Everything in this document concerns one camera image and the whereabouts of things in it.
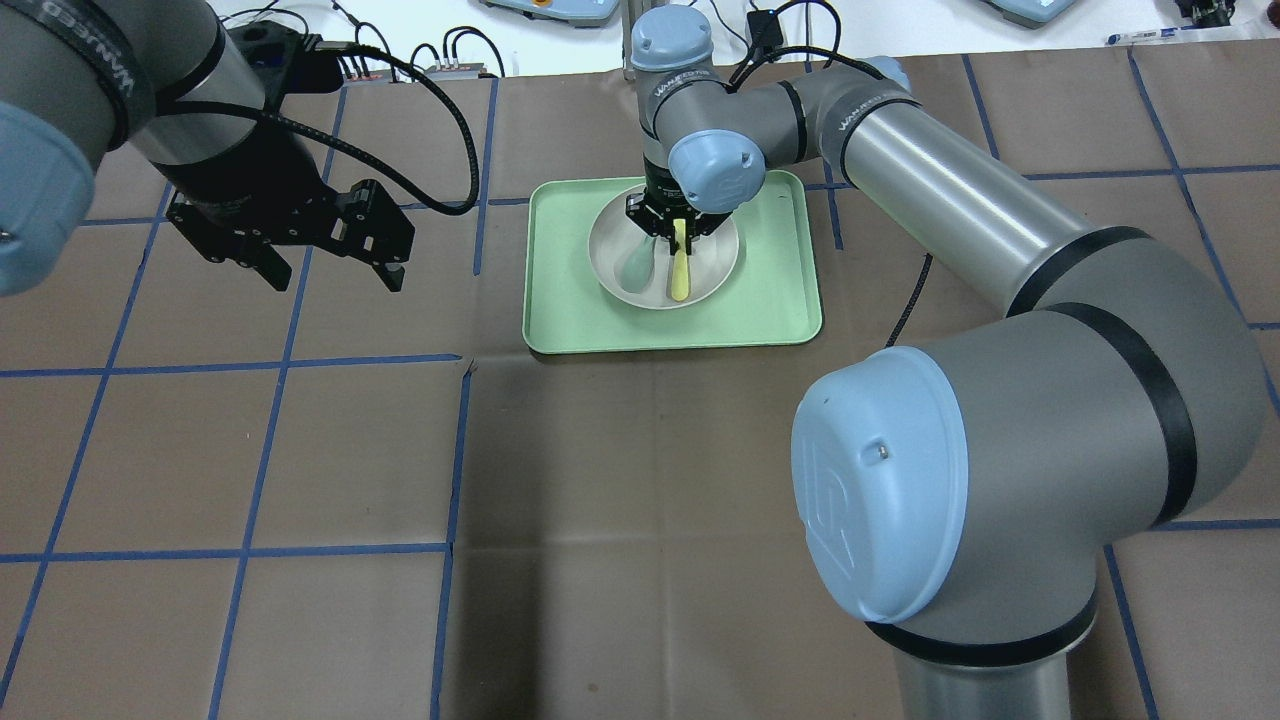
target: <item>pen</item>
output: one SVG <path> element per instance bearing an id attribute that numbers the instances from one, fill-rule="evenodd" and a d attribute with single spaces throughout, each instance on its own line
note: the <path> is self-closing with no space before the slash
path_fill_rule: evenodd
<path id="1" fill-rule="evenodd" d="M 1107 45 L 1130 44 L 1130 42 L 1149 42 L 1152 40 L 1169 40 L 1170 37 L 1183 32 L 1185 29 L 1196 29 L 1194 27 L 1166 27 L 1161 29 L 1146 29 L 1142 32 L 1119 32 L 1107 37 Z"/>

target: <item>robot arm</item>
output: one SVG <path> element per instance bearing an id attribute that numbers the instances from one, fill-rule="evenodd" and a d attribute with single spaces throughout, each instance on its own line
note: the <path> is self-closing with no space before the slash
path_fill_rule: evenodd
<path id="1" fill-rule="evenodd" d="M 380 183 L 339 193 L 279 123 L 189 113 L 270 114 L 288 92 L 338 90 L 346 45 L 274 23 L 228 32 L 202 0 L 0 0 L 0 37 L 17 60 L 0 73 L 0 295 L 52 270 L 102 155 L 125 141 L 173 183 L 165 215 L 206 260 L 283 291 L 292 270 L 273 246 L 314 245 L 401 288 L 413 227 Z"/>
<path id="2" fill-rule="evenodd" d="M 641 17 L 632 47 L 643 202 L 730 213 L 765 167 L 820 152 L 1007 311 L 819 379 L 792 477 L 819 574 L 897 650 L 910 717 L 1068 717 L 1098 550 L 1203 506 L 1257 443 L 1244 322 L 1174 251 L 1093 225 L 897 83 L 833 68 L 727 92 L 682 6 Z"/>

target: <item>spoon handle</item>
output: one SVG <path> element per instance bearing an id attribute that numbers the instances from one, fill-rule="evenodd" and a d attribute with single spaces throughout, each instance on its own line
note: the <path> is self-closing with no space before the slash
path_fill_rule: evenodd
<path id="1" fill-rule="evenodd" d="M 689 255 L 686 252 L 689 231 L 682 218 L 673 220 L 673 224 L 676 229 L 676 256 L 672 258 L 671 265 L 671 299 L 676 302 L 684 302 L 689 300 Z"/>

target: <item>grid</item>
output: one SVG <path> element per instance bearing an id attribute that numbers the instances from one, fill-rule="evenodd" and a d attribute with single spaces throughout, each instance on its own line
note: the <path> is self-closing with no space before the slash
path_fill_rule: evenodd
<path id="1" fill-rule="evenodd" d="M 1042 173 L 1042 174 L 1029 174 L 1029 179 L 1092 179 L 1092 178 L 1130 178 L 1130 177 L 1172 177 L 1181 192 L 1183 200 L 1190 211 L 1197 229 L 1199 232 L 1201 240 L 1203 242 L 1204 250 L 1208 254 L 1213 269 L 1216 272 L 1217 279 L 1221 283 L 1226 296 L 1230 299 L 1231 304 L 1240 311 L 1240 304 L 1236 299 L 1235 291 L 1231 287 L 1231 282 L 1228 273 L 1217 255 L 1213 241 L 1210 237 L 1210 232 L 1201 218 L 1199 211 L 1196 208 L 1196 201 L 1187 183 L 1188 176 L 1197 174 L 1224 174 L 1224 173 L 1270 173 L 1280 172 L 1280 165 L 1274 164 L 1260 164 L 1260 165 L 1234 165 L 1234 167 L 1199 167 L 1199 168 L 1184 168 L 1179 163 L 1172 145 L 1169 140 L 1167 133 L 1161 123 L 1161 118 L 1156 110 L 1155 104 L 1147 90 L 1147 85 L 1143 79 L 1142 68 L 1139 67 L 1138 58 L 1130 50 L 1128 55 L 1129 65 L 1133 73 L 1133 81 L 1135 90 L 1142 97 L 1142 102 L 1149 115 L 1152 126 L 1160 138 L 1161 146 L 1167 156 L 1169 168 L 1167 169 L 1134 169 L 1134 170 L 1114 170 L 1114 172 L 1082 172 L 1082 173 Z M 988 118 L 988 109 L 983 101 L 982 90 L 977 74 L 973 69 L 973 64 L 968 55 L 963 56 L 964 69 L 969 79 L 970 90 L 973 92 L 973 99 L 977 105 L 978 115 L 982 123 L 982 129 L 986 135 L 991 154 L 1000 158 L 1000 149 L 996 142 L 995 132 Z M 504 205 L 525 205 L 529 202 L 529 197 L 490 197 L 489 184 L 490 184 L 490 169 L 493 164 L 493 136 L 494 136 L 494 117 L 498 110 L 499 99 L 499 82 L 498 79 L 492 81 L 489 92 L 489 108 L 488 108 L 488 127 L 484 138 L 483 149 L 483 165 L 481 165 L 481 187 L 477 201 L 479 222 L 475 234 L 475 251 L 474 251 L 474 266 L 472 273 L 480 275 L 484 269 L 484 240 L 485 240 L 485 219 L 486 209 L 489 206 L 504 206 Z M 346 108 L 347 92 L 340 91 L 338 99 L 337 115 L 334 118 L 332 132 L 338 135 L 342 127 L 343 111 Z M 329 172 L 333 167 L 334 154 L 329 150 L 323 177 L 328 179 Z M 828 209 L 831 214 L 831 223 L 835 236 L 835 247 L 837 251 L 845 249 L 842 232 L 841 232 L 841 219 L 840 211 L 836 202 L 837 192 L 849 191 L 850 184 L 844 182 L 836 182 L 832 176 L 829 165 L 824 167 L 824 182 L 806 184 L 805 190 L 809 192 L 823 192 L 827 195 Z M 219 715 L 219 703 L 221 700 L 223 682 L 227 673 L 227 664 L 232 651 L 232 642 L 238 616 L 239 598 L 244 583 L 244 573 L 250 559 L 256 557 L 302 557 L 302 556 L 340 556 L 340 555 L 396 555 L 396 553 L 439 553 L 444 559 L 444 574 L 440 589 L 439 600 L 439 615 L 436 621 L 436 634 L 435 634 L 435 652 L 434 652 L 434 665 L 431 676 L 431 693 L 430 693 L 430 716 L 440 716 L 440 693 L 443 685 L 444 674 L 444 648 L 447 644 L 447 629 L 448 629 L 448 614 L 451 603 L 451 580 L 453 574 L 453 546 L 457 538 L 457 524 L 458 524 L 458 500 L 460 489 L 462 483 L 462 468 L 463 456 L 466 448 L 466 429 L 467 429 L 467 414 L 468 414 L 468 400 L 471 396 L 472 386 L 472 373 L 468 369 L 461 380 L 461 387 L 458 391 L 458 415 L 457 415 L 457 429 L 456 429 L 456 445 L 453 456 L 453 480 L 452 480 L 452 500 L 448 511 L 448 527 L 447 527 L 447 539 L 443 543 L 388 543 L 388 544 L 348 544 L 348 546 L 316 546 L 316 547 L 253 547 L 252 539 L 255 533 L 255 524 L 257 520 L 259 503 L 262 495 L 262 486 L 266 479 L 268 464 L 271 456 L 273 442 L 275 436 L 275 425 L 279 419 L 282 400 L 284 396 L 284 389 L 288 382 L 289 370 L 293 368 L 320 368 L 320 366 L 343 366 L 343 365 L 374 365 L 374 364 L 419 364 L 419 363 L 458 363 L 462 360 L 461 355 L 457 354 L 430 354 L 430 355 L 396 355 L 396 356 L 352 356 L 352 357 L 330 357 L 330 359 L 315 359 L 315 360 L 294 360 L 292 357 L 293 342 L 298 327 L 298 318 L 305 302 L 307 275 L 311 264 L 311 249 L 307 249 L 306 255 L 302 261 L 301 272 L 298 273 L 298 290 L 293 301 L 291 320 L 288 325 L 288 333 L 285 337 L 285 343 L 278 361 L 261 361 L 261 363 L 229 363 L 229 364 L 205 364 L 205 365 L 166 365 L 166 366 L 116 366 L 116 356 L 124 338 L 125 329 L 129 323 L 131 314 L 133 311 L 133 305 L 138 295 L 138 288 L 142 283 L 143 274 L 147 269 L 146 259 L 150 256 L 151 247 L 155 242 L 156 233 L 159 228 L 166 223 L 163 217 L 164 209 L 168 204 L 172 188 L 166 187 L 163 192 L 160 204 L 156 208 L 156 213 L 151 218 L 123 218 L 123 219 L 99 219 L 87 220 L 84 225 L 122 225 L 122 224 L 136 224 L 136 225 L 148 225 L 147 245 L 143 255 L 143 261 L 140 264 L 132 283 L 128 300 L 122 311 L 119 325 L 111 343 L 110 352 L 108 355 L 106 363 L 102 368 L 70 368 L 70 369 L 20 369 L 20 370 L 0 370 L 0 379 L 4 378 L 35 378 L 35 377 L 97 377 L 99 384 L 96 393 L 92 400 L 92 405 L 88 413 L 88 418 L 84 423 L 83 432 L 77 447 L 76 459 L 72 465 L 70 474 L 67 480 L 65 489 L 61 496 L 61 501 L 58 507 L 58 514 L 54 519 L 52 527 L 49 532 L 49 539 L 45 544 L 44 552 L 40 553 L 10 553 L 0 555 L 0 564 L 33 564 L 37 565 L 37 571 L 32 588 L 29 592 L 29 598 L 26 605 L 26 610 L 22 616 L 22 621 L 17 633 L 17 637 L 12 644 L 12 650 L 8 655 L 8 661 L 5 664 L 5 670 L 3 679 L 0 679 L 0 706 L 4 703 L 4 698 L 8 693 L 14 670 L 20 661 L 22 647 L 26 638 L 27 629 L 31 624 L 33 612 L 36 611 L 41 596 L 41 588 L 45 580 L 45 575 L 51 564 L 55 562 L 115 562 L 115 561 L 136 561 L 136 560 L 198 560 L 198 559 L 234 559 L 237 560 L 237 571 L 234 585 L 232 591 L 232 601 L 227 612 L 225 628 L 223 632 L 223 642 L 220 656 L 218 661 L 218 673 L 214 684 L 212 697 L 210 698 L 209 717 L 210 720 L 216 719 Z M 420 208 L 417 204 L 404 205 L 404 208 Z M 1280 322 L 1253 322 L 1249 327 L 1254 332 L 1271 332 L 1280 329 Z M 275 370 L 278 373 L 278 380 L 275 387 L 275 393 L 271 402 L 270 415 L 268 420 L 268 430 L 261 448 L 261 457 L 259 461 L 257 475 L 253 486 L 252 500 L 250 505 L 248 516 L 244 523 L 243 539 L 239 547 L 220 547 L 220 548 L 202 548 L 202 550 L 157 550 L 157 551 L 102 551 L 102 552 L 56 552 L 54 550 L 63 520 L 67 514 L 68 505 L 70 502 L 72 495 L 76 489 L 76 482 L 79 473 L 81 464 L 84 459 L 86 448 L 90 443 L 90 438 L 93 433 L 95 420 L 97 419 L 99 410 L 102 405 L 102 398 L 108 389 L 108 384 L 113 377 L 118 375 L 148 375 L 148 374 L 183 374 L 183 373 L 227 373 L 227 372 L 244 372 L 244 370 Z M 1280 415 L 1280 396 L 1277 396 L 1275 380 L 1267 375 L 1267 388 L 1274 410 Z M 1153 532 L 1161 533 L 1187 533 L 1187 532 L 1199 532 L 1199 530 L 1275 530 L 1280 529 L 1280 519 L 1248 519 L 1248 520 L 1192 520 L 1192 521 L 1174 521 L 1169 523 Z M 1137 678 L 1139 688 L 1142 691 L 1143 702 L 1146 705 L 1147 715 L 1151 720 L 1156 720 L 1160 716 L 1156 697 L 1152 692 L 1149 679 L 1147 676 L 1146 662 L 1143 660 L 1140 638 L 1134 628 L 1134 621 L 1129 610 L 1129 601 L 1124 587 L 1124 579 L 1120 573 L 1120 566 L 1116 561 L 1116 553 L 1112 547 L 1106 547 L 1103 551 L 1106 565 L 1111 577 L 1111 582 L 1115 589 L 1116 600 L 1120 609 L 1121 620 L 1124 624 L 1125 637 L 1129 644 L 1129 652 L 1134 669 L 1137 671 Z"/>

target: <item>wire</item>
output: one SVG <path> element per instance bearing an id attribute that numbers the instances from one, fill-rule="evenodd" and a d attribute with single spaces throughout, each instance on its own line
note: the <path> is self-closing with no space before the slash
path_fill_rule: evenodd
<path id="1" fill-rule="evenodd" d="M 417 54 L 420 51 L 422 51 L 424 47 L 426 50 L 431 51 L 431 56 L 435 58 L 435 64 L 439 65 L 440 64 L 440 54 L 435 50 L 435 46 L 431 45 L 430 42 L 422 42 L 421 45 L 419 45 L 417 47 L 415 47 L 413 53 L 408 56 L 408 64 L 411 64 L 413 67 L 417 67 L 417 63 L 416 63 Z"/>
<path id="2" fill-rule="evenodd" d="M 454 32 L 461 32 L 465 29 L 474 29 L 476 32 L 480 32 L 480 28 L 474 26 L 457 26 L 444 31 L 444 37 L 440 38 L 440 51 L 444 53 L 445 60 L 449 59 L 449 36 L 453 35 Z M 453 59 L 457 60 L 457 54 L 453 55 Z"/>
<path id="3" fill-rule="evenodd" d="M 347 76 L 347 79 L 356 79 L 356 73 L 351 70 L 351 65 L 347 64 L 347 59 L 339 56 L 338 64 L 342 65 L 342 74 Z"/>
<path id="4" fill-rule="evenodd" d="M 726 85 L 726 87 L 728 87 L 730 92 L 737 92 L 739 90 L 742 88 L 742 83 L 746 82 L 746 78 L 751 77 L 751 73 L 760 69 L 760 67 L 763 67 L 765 63 L 768 63 L 769 60 L 777 60 L 783 55 L 791 55 L 792 53 L 813 53 L 819 58 L 827 58 L 828 60 L 840 63 L 841 65 L 849 65 L 855 70 L 861 70 L 876 79 L 884 79 L 884 73 L 879 72 L 878 69 L 876 69 L 874 65 L 869 63 L 864 63 L 861 60 L 854 60 L 852 58 L 846 58 L 838 53 L 832 53 L 831 50 L 824 50 L 822 47 L 810 47 L 808 45 L 791 45 L 787 47 L 778 47 L 777 50 L 765 53 L 760 58 L 759 63 L 754 63 L 749 68 L 746 68 L 746 70 L 741 76 L 739 76 L 737 79 L 731 78 L 730 82 Z"/>
<path id="5" fill-rule="evenodd" d="M 897 319 L 897 324 L 893 325 L 893 332 L 888 334 L 888 341 L 884 347 L 893 347 L 897 342 L 897 336 L 902 333 L 902 328 L 906 327 L 906 320 L 911 316 L 911 310 L 915 310 L 915 301 L 920 299 L 920 292 L 924 290 L 924 282 L 929 279 L 929 268 L 933 265 L 933 255 L 928 252 L 924 254 L 924 265 L 920 266 L 920 277 L 915 279 L 915 290 L 911 291 L 911 299 L 906 301 L 906 307 L 902 309 L 902 316 Z"/>
<path id="6" fill-rule="evenodd" d="M 297 19 L 302 20 L 302 33 L 303 35 L 311 35 L 311 23 L 308 23 L 306 18 L 303 18 L 298 13 L 294 13 L 293 10 L 285 10 L 283 8 L 275 9 L 275 8 L 271 8 L 271 6 L 266 6 L 266 8 L 259 8 L 257 10 L 241 10 L 238 13 L 232 13 L 232 14 L 225 15 L 225 17 L 219 18 L 219 19 L 220 19 L 220 22 L 227 23 L 227 20 L 238 18 L 241 15 L 247 15 L 250 13 L 257 13 L 257 15 L 255 15 L 253 18 L 251 18 L 248 22 L 241 23 L 241 24 L 238 24 L 236 27 L 242 27 L 242 26 L 252 24 L 252 23 L 259 22 L 259 19 L 261 19 L 262 15 L 271 14 L 271 13 L 278 13 L 280 15 L 289 15 L 292 18 L 297 18 Z"/>
<path id="7" fill-rule="evenodd" d="M 366 23 L 365 20 L 360 20 L 358 23 L 356 23 L 356 45 L 360 45 L 360 31 L 362 28 L 366 28 L 366 27 L 369 29 L 374 31 L 374 33 L 378 36 L 378 40 L 383 41 L 383 49 L 385 49 L 387 54 L 390 55 L 392 54 L 392 46 L 390 46 L 390 44 L 387 42 L 387 36 L 384 36 L 383 31 L 378 29 L 378 26 L 375 26 L 374 23 Z M 396 68 L 394 67 L 392 67 L 392 82 L 396 82 Z"/>
<path id="8" fill-rule="evenodd" d="M 489 40 L 488 35 L 472 27 L 462 28 L 461 32 L 453 36 L 453 45 L 449 47 L 449 50 L 453 53 L 453 59 L 454 60 L 458 59 L 458 41 L 468 35 L 474 35 L 480 40 L 484 40 L 489 45 L 489 49 L 493 50 L 493 56 L 498 59 L 498 73 L 502 77 L 507 77 L 507 67 L 502 63 L 502 53 L 498 53 L 498 46 L 494 45 L 492 40 Z"/>
<path id="9" fill-rule="evenodd" d="M 422 86 L 426 87 L 431 92 L 431 95 L 435 95 L 440 100 L 440 102 L 444 104 L 445 109 L 448 109 L 449 114 L 453 115 L 453 119 L 457 122 L 458 129 L 462 131 L 462 143 L 466 147 L 466 154 L 467 154 L 467 169 L 470 172 L 471 178 L 470 178 L 470 188 L 467 191 L 467 197 L 466 200 L 462 201 L 462 204 L 451 205 L 440 202 L 439 200 L 435 200 L 434 197 L 424 192 L 421 188 L 419 188 L 416 184 L 413 184 L 408 178 L 402 176 L 396 168 L 392 168 L 383 160 L 375 158 L 372 154 L 361 150 L 360 147 L 356 147 L 349 142 L 339 140 L 324 131 L 319 131 L 314 127 L 302 124 L 291 118 L 285 118 L 284 115 L 280 115 L 278 113 L 269 113 L 266 110 L 261 110 L 257 108 L 233 105 L 229 102 L 188 100 L 180 102 L 172 102 L 164 108 L 160 108 L 156 114 L 157 115 L 216 114 L 216 115 L 232 115 L 237 118 L 246 118 L 250 120 L 271 123 L 294 135 L 333 147 L 338 152 L 348 155 L 369 165 L 370 168 L 389 177 L 392 181 L 396 182 L 396 184 L 401 186 L 410 195 L 412 195 L 415 200 L 417 200 L 422 205 L 426 205 L 431 210 L 435 210 L 444 215 L 463 215 L 472 208 L 475 208 L 476 199 L 480 196 L 480 165 L 479 165 L 479 159 L 476 158 L 475 140 L 471 137 L 471 128 L 467 126 L 466 118 L 462 115 L 462 111 L 453 102 L 453 100 L 448 95 L 445 95 L 443 90 L 440 90 L 440 86 L 433 82 L 431 78 L 426 77 L 426 73 L 417 70 L 408 63 L 398 58 L 394 58 L 387 53 L 383 53 L 376 47 L 371 47 L 369 45 L 353 45 L 343 50 L 339 56 L 348 56 L 348 58 L 367 56 L 371 60 L 388 63 L 389 65 L 403 72 L 406 76 L 422 83 Z"/>
<path id="10" fill-rule="evenodd" d="M 791 8 L 795 8 L 797 5 L 809 5 L 809 4 L 820 5 L 820 6 L 826 8 L 828 13 L 831 13 L 831 19 L 836 23 L 836 37 L 835 37 L 835 40 L 832 40 L 831 51 L 832 53 L 840 53 L 840 35 L 842 32 L 841 23 L 840 23 L 840 13 L 837 13 L 836 9 L 832 8 L 829 3 L 827 3 L 827 0 L 788 0 L 787 3 L 783 3 L 782 5 L 778 5 L 778 8 L 776 10 L 771 10 L 771 12 L 773 13 L 774 17 L 777 17 L 777 15 L 782 14 L 785 10 L 790 10 Z M 742 58 L 742 61 L 737 64 L 737 68 L 733 69 L 733 74 L 730 76 L 730 78 L 728 78 L 728 81 L 730 81 L 731 85 L 735 83 L 735 81 L 739 78 L 739 76 L 749 65 L 751 65 L 751 56 L 755 54 L 756 47 L 759 47 L 759 45 L 760 45 L 760 37 L 762 36 L 763 36 L 763 28 L 762 28 L 760 33 L 756 33 L 755 36 L 751 37 L 751 42 L 746 47 L 746 56 Z M 831 67 L 831 61 L 833 59 L 836 59 L 836 58 L 832 58 L 831 55 L 823 55 L 823 56 L 827 58 L 827 64 L 824 64 L 823 68 L 829 68 Z M 758 63 L 765 63 L 765 61 L 767 60 L 764 60 L 764 59 L 758 60 Z"/>
<path id="11" fill-rule="evenodd" d="M 724 17 L 719 14 L 719 5 L 716 4 L 716 0 L 707 0 L 707 1 L 712 4 L 712 10 L 716 12 L 716 19 L 719 20 L 722 26 L 724 26 L 724 29 L 727 29 L 730 35 L 732 35 L 733 37 L 736 37 L 737 41 L 741 42 L 744 46 L 750 47 L 751 44 L 748 42 L 746 38 L 742 37 L 741 35 L 733 32 L 733 28 L 728 27 L 728 23 L 724 22 Z M 698 3 L 698 0 L 691 0 L 687 6 L 691 8 L 696 3 Z"/>
<path id="12" fill-rule="evenodd" d="M 333 6 L 334 10 L 342 13 L 343 15 L 347 15 L 347 22 L 351 23 L 352 27 L 360 24 L 360 18 L 348 13 L 346 8 L 343 8 L 340 4 L 337 3 L 337 0 L 329 0 L 329 4 Z"/>
<path id="13" fill-rule="evenodd" d="M 270 10 L 271 8 L 274 8 L 274 6 L 279 5 L 279 4 L 280 4 L 280 0 L 271 0 L 271 1 L 270 1 L 270 3 L 268 3 L 266 5 L 264 5 L 264 6 L 259 8 L 257 10 L 241 10 L 239 13 L 234 13 L 234 14 L 232 14 L 232 15 L 223 15 L 223 17 L 218 18 L 218 22 L 220 22 L 220 23 L 221 23 L 221 22 L 227 22 L 227 19 L 228 19 L 228 18 L 232 18 L 232 17 L 234 17 L 234 15 L 243 15 L 243 14 L 248 14 L 248 13 L 251 13 L 251 12 L 257 12 L 257 13 L 265 13 L 265 12 Z"/>

